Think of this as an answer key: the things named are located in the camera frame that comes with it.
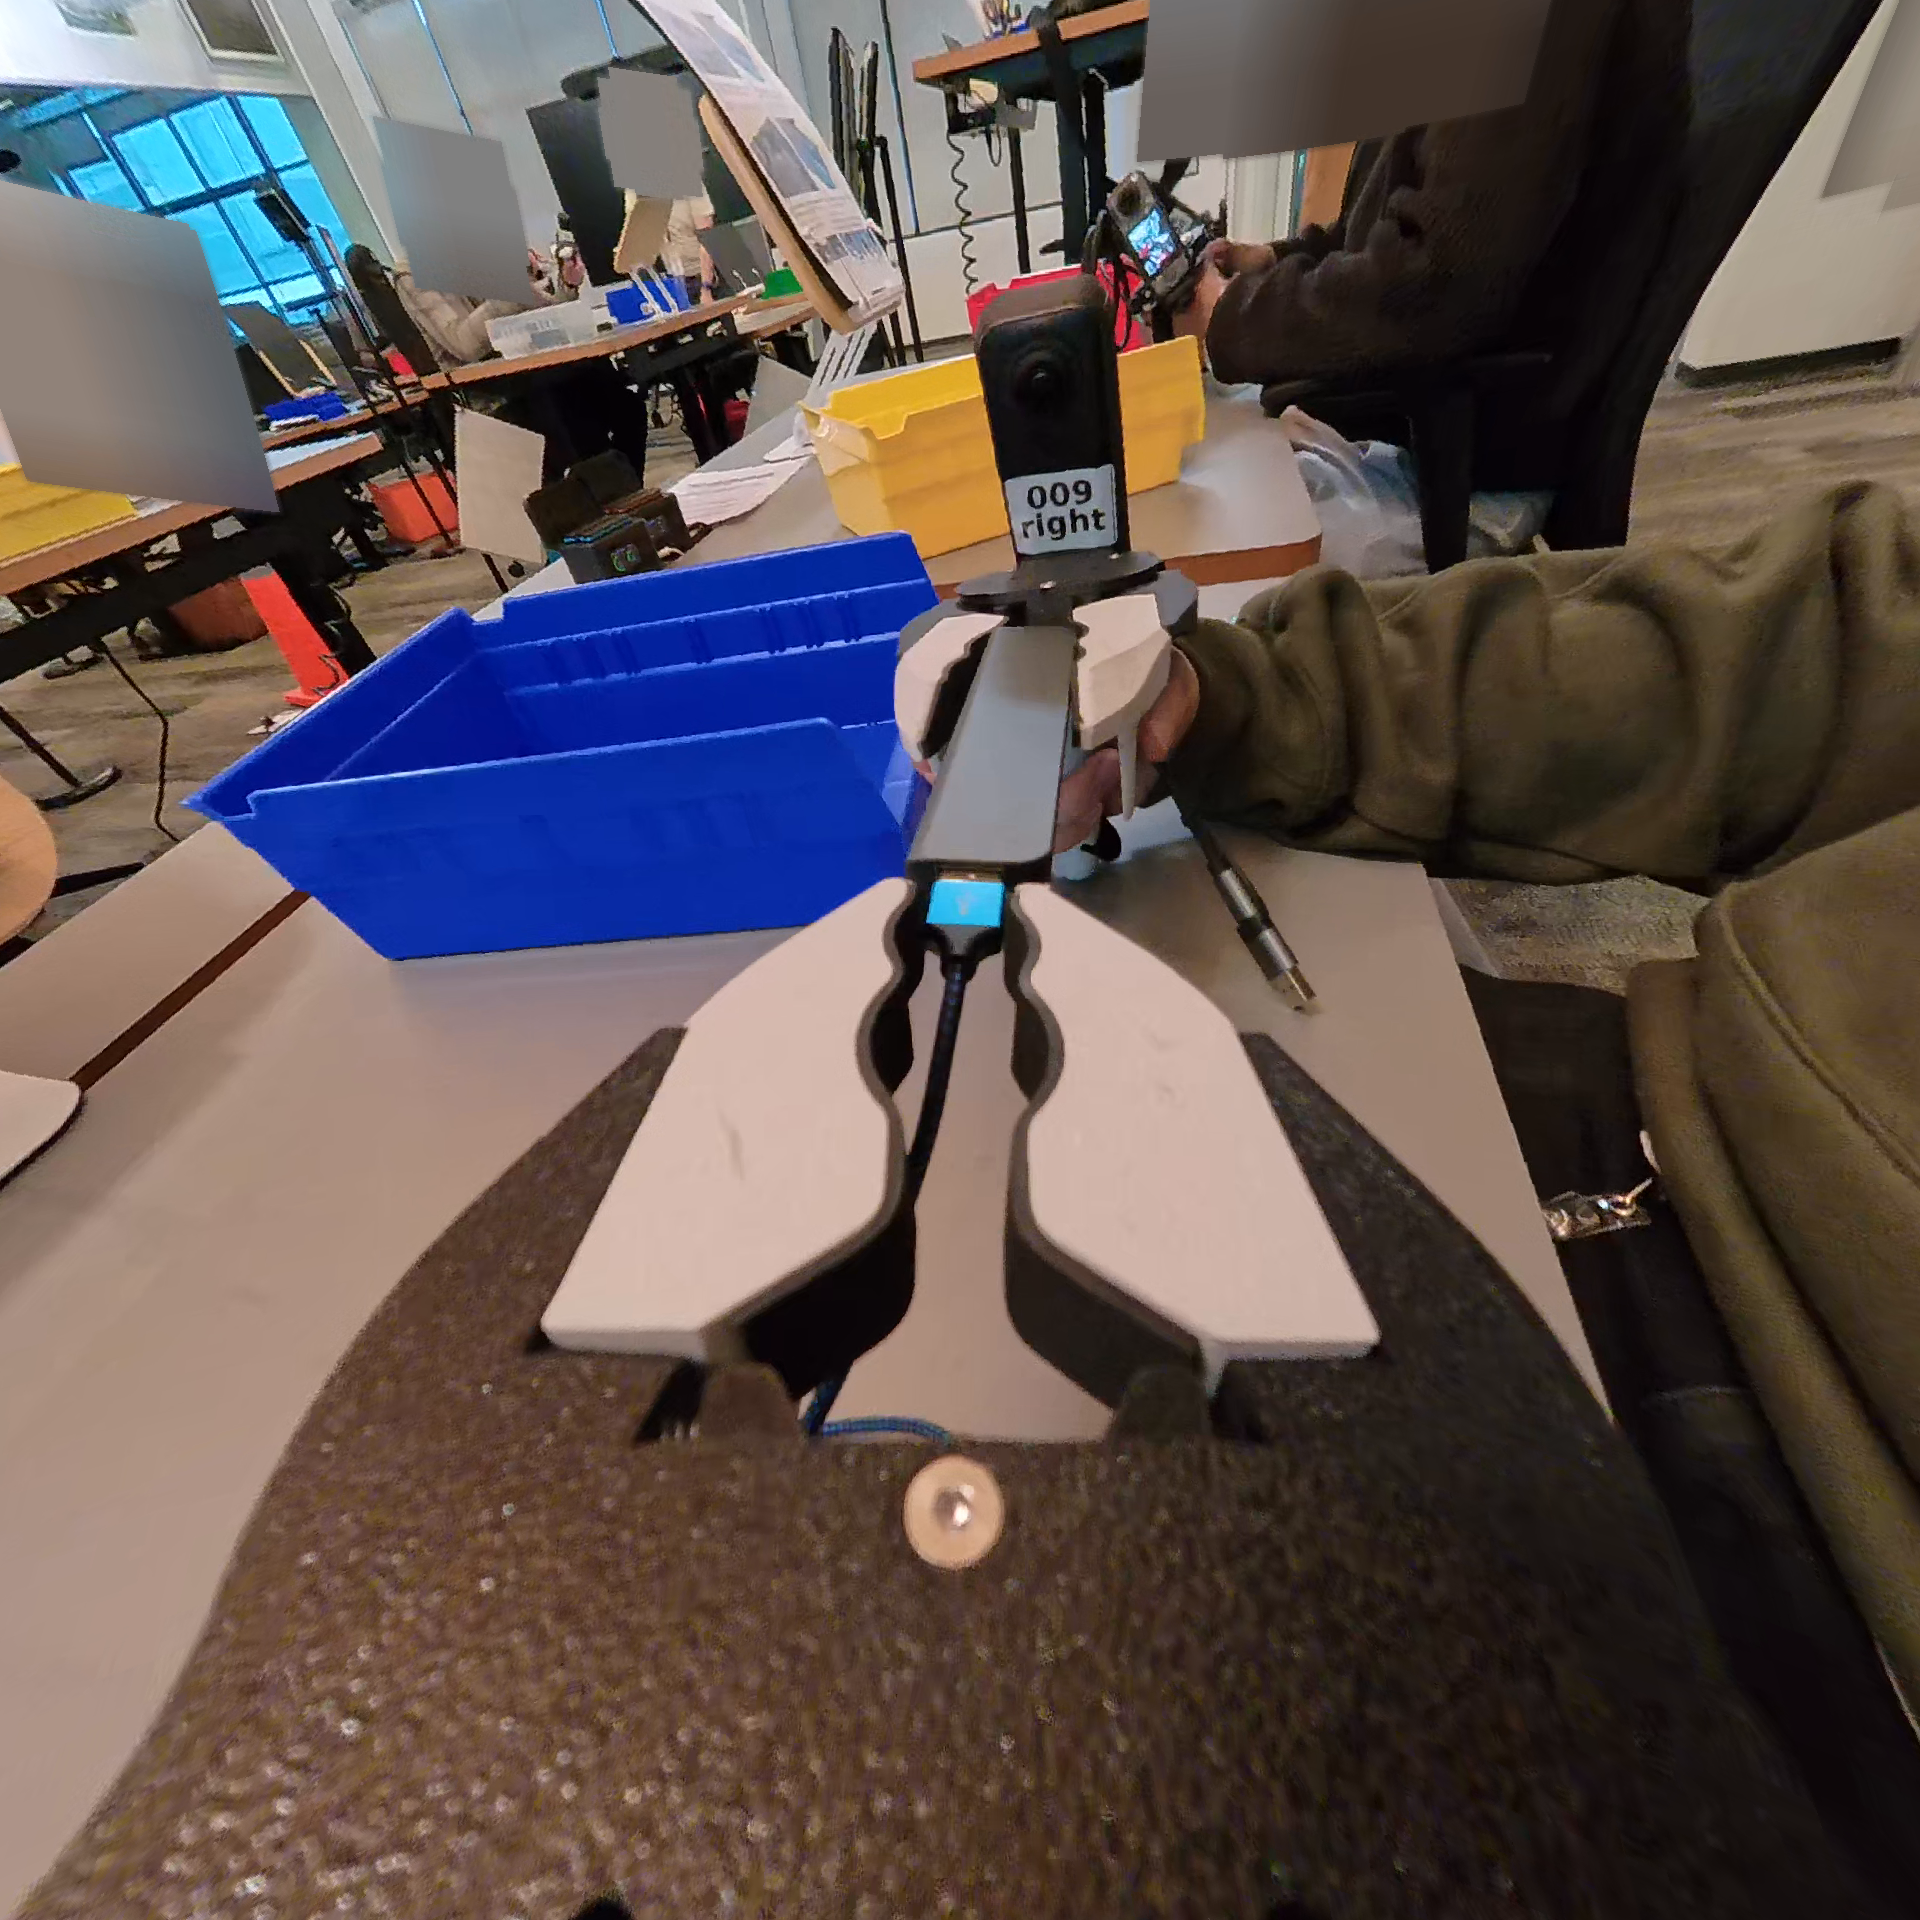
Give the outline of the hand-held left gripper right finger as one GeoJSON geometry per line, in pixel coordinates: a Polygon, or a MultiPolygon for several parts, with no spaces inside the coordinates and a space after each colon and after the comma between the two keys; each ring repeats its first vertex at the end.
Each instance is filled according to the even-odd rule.
{"type": "Polygon", "coordinates": [[[1005,1219],[1023,1339],[1103,1402],[1185,1362],[1345,1361],[1379,1322],[1211,996],[1047,885],[1008,906],[1025,1111],[1005,1219]]]}

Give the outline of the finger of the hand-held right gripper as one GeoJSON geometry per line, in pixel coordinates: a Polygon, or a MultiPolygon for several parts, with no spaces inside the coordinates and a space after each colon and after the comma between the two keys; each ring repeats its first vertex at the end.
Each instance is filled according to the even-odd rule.
{"type": "Polygon", "coordinates": [[[1169,683],[1170,636],[1154,594],[1115,594],[1072,612],[1072,743],[1092,754],[1114,745],[1120,817],[1139,805],[1139,730],[1169,683]]]}
{"type": "Polygon", "coordinates": [[[897,731],[916,773],[935,784],[940,756],[968,704],[973,672],[1002,612],[931,608],[904,626],[897,660],[897,731]]]}

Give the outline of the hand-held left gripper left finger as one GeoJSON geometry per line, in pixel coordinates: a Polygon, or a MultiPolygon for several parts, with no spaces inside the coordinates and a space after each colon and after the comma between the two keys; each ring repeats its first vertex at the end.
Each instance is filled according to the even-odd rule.
{"type": "Polygon", "coordinates": [[[640,1128],[541,1315],[570,1354],[842,1376],[914,1297],[897,1093],[921,984],[890,877],[795,930],[673,1033],[640,1128]]]}

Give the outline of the black USB hub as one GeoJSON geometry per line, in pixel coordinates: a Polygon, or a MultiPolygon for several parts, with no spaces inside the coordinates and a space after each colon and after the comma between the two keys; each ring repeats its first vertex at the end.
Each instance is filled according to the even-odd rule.
{"type": "Polygon", "coordinates": [[[913,881],[1049,877],[1080,631],[997,626],[983,644],[906,860],[913,881]]]}

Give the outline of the black braided cable blue plug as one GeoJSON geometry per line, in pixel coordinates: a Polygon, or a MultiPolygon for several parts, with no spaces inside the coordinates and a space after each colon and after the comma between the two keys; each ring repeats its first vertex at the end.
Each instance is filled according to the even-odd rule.
{"type": "MultiPolygon", "coordinates": [[[[937,954],[945,996],[933,1032],[929,1075],[919,1119],[904,1159],[904,1196],[913,1212],[940,1140],[946,1097],[954,1080],[957,1033],[965,1018],[970,980],[980,962],[1002,949],[1005,887],[1002,881],[943,876],[929,889],[921,923],[924,947],[937,954]]],[[[946,1444],[946,1432],[933,1423],[901,1416],[860,1416],[834,1420],[833,1409],[847,1381],[824,1384],[807,1403],[800,1426],[809,1440],[913,1439],[946,1444]]]]}

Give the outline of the blue plastic bin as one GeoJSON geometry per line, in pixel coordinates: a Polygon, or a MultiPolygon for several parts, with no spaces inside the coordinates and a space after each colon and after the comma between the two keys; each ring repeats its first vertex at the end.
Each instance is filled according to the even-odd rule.
{"type": "Polygon", "coordinates": [[[397,962],[805,925],[906,868],[935,607],[873,536],[451,610],[188,805],[397,962]]]}

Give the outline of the person's right forearm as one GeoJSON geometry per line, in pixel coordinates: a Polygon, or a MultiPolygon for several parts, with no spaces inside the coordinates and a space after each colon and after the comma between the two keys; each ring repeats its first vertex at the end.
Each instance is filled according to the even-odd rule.
{"type": "Polygon", "coordinates": [[[1809,857],[1916,885],[1919,536],[1890,488],[1723,549],[1309,567],[1185,656],[1175,788],[1299,849],[1701,897],[1809,857]]]}

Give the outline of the wooden standing desk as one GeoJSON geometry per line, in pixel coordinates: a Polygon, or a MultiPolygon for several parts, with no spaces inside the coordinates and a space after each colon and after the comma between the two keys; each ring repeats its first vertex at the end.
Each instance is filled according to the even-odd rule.
{"type": "Polygon", "coordinates": [[[1076,266],[1096,215],[1114,185],[1109,98],[1145,72],[1148,3],[1081,7],[1060,21],[1033,16],[1013,33],[929,56],[913,81],[961,98],[973,82],[997,88],[1008,106],[1051,106],[1063,261],[1076,266]]]}

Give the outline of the wooden-top long desk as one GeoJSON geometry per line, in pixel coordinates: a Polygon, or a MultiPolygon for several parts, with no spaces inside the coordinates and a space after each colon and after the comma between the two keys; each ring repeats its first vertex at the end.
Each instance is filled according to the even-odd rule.
{"type": "Polygon", "coordinates": [[[692,306],[691,311],[600,332],[587,343],[568,343],[517,356],[493,356],[475,365],[452,369],[419,379],[420,393],[459,393],[503,379],[548,379],[587,363],[620,362],[634,386],[652,392],[671,386],[682,397],[688,441],[712,460],[732,445],[727,404],[701,373],[715,356],[756,349],[781,332],[817,321],[819,314],[802,296],[763,298],[735,296],[692,306]]]}
{"type": "Polygon", "coordinates": [[[5,631],[3,681],[131,631],[141,618],[263,567],[279,575],[345,674],[360,674],[373,665],[375,655],[352,618],[331,604],[323,567],[331,540],[351,527],[352,489],[367,471],[387,469],[389,460],[377,435],[285,449],[269,457],[274,512],[168,503],[5,560],[8,599],[87,570],[108,570],[113,584],[5,631]]]}

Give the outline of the person's right hand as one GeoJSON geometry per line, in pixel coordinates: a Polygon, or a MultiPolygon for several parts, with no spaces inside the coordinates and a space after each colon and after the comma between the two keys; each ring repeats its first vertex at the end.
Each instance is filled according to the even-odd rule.
{"type": "MultiPolygon", "coordinates": [[[[1135,756],[1137,805],[1151,805],[1161,797],[1169,761],[1194,728],[1197,704],[1200,685],[1194,664],[1173,643],[1169,648],[1169,677],[1159,700],[1139,720],[1135,756]]],[[[1098,841],[1103,823],[1130,817],[1130,807],[1125,807],[1120,793],[1120,763],[1120,745],[1114,743],[1084,754],[1063,776],[1051,840],[1057,855],[1098,841]]]]}

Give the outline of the red plastic bin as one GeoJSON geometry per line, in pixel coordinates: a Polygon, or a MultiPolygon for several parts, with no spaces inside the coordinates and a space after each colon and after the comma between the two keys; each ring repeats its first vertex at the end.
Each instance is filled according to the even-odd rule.
{"type": "Polygon", "coordinates": [[[1140,280],[1137,268],[1125,258],[1103,258],[1098,261],[1092,272],[1084,272],[1080,268],[1060,268],[1055,272],[1017,275],[1005,284],[997,284],[993,291],[983,288],[979,296],[973,296],[970,314],[973,315],[973,322],[979,322],[979,319],[985,314],[985,306],[993,299],[1033,288],[1067,287],[1067,282],[1072,282],[1074,276],[1092,276],[1103,287],[1105,298],[1111,306],[1114,339],[1119,353],[1137,353],[1161,341],[1161,337],[1156,335],[1156,309],[1151,299],[1148,282],[1140,280]]]}

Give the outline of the yellow plastic bin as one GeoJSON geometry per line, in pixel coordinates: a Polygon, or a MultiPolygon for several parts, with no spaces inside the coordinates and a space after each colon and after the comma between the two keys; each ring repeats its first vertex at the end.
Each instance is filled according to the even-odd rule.
{"type": "MultiPolygon", "coordinates": [[[[1119,362],[1130,496],[1179,480],[1208,429],[1200,349],[1191,341],[1119,362]]],[[[955,356],[851,384],[800,404],[833,512],[852,537],[901,532],[919,555],[1005,537],[1005,500],[976,362],[955,356]]]]}
{"type": "Polygon", "coordinates": [[[39,484],[18,464],[3,464],[0,493],[5,565],[138,515],[131,496],[39,484]]]}

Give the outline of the white paper sheets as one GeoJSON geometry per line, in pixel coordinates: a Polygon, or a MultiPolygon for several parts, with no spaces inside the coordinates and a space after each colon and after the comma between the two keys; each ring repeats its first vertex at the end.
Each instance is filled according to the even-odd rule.
{"type": "Polygon", "coordinates": [[[794,480],[817,471],[813,457],[761,460],[735,469],[708,464],[677,480],[668,496],[688,527],[706,528],[741,521],[777,496],[794,480]]]}

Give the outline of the white plastic bag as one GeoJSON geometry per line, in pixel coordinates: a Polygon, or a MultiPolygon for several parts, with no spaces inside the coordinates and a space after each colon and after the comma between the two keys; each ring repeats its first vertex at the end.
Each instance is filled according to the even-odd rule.
{"type": "Polygon", "coordinates": [[[1404,449],[1352,441],[1299,407],[1287,407],[1281,427],[1321,527],[1321,563],[1357,580],[1432,572],[1418,471],[1404,449]]]}

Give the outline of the black charger box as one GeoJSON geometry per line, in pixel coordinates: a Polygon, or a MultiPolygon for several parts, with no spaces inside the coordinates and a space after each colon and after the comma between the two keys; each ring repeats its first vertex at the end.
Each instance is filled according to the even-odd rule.
{"type": "Polygon", "coordinates": [[[618,449],[577,461],[522,506],[548,559],[560,560],[577,585],[664,570],[708,532],[687,519],[673,493],[644,488],[618,449]]]}

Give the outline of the black monitor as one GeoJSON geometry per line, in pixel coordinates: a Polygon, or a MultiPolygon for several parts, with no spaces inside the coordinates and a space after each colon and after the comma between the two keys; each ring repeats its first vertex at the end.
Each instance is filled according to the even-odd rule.
{"type": "Polygon", "coordinates": [[[538,103],[525,108],[525,119],[583,275],[592,284],[608,282],[625,215],[608,170],[596,103],[577,98],[538,103]]]}

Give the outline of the person's green jacket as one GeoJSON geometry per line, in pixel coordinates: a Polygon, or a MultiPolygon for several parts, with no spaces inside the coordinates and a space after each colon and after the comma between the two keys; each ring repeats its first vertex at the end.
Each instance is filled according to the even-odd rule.
{"type": "Polygon", "coordinates": [[[1627,988],[1665,1192],[1888,1667],[1919,1671],[1919,819],[1719,893],[1627,988]]]}

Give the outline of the orange traffic cone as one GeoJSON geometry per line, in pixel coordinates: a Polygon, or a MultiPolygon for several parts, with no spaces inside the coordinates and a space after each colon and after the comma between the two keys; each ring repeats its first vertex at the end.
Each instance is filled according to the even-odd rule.
{"type": "Polygon", "coordinates": [[[345,599],[323,578],[255,567],[240,585],[293,677],[283,703],[295,713],[311,711],[377,658],[345,599]]]}

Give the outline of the black office chair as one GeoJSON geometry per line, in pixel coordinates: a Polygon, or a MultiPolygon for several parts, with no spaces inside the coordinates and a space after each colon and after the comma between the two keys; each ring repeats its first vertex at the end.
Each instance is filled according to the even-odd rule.
{"type": "Polygon", "coordinates": [[[1289,404],[1412,457],[1425,563],[1473,492],[1547,493],[1555,549],[1626,541],[1641,433],[1701,298],[1879,5],[1620,5],[1573,207],[1499,343],[1291,379],[1289,404]]]}

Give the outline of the tan round seat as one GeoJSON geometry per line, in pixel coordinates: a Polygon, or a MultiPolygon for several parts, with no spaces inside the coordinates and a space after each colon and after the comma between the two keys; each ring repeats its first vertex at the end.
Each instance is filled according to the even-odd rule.
{"type": "Polygon", "coordinates": [[[24,936],[53,900],[60,877],[57,841],[42,810],[25,793],[0,784],[3,833],[3,945],[24,936]]]}

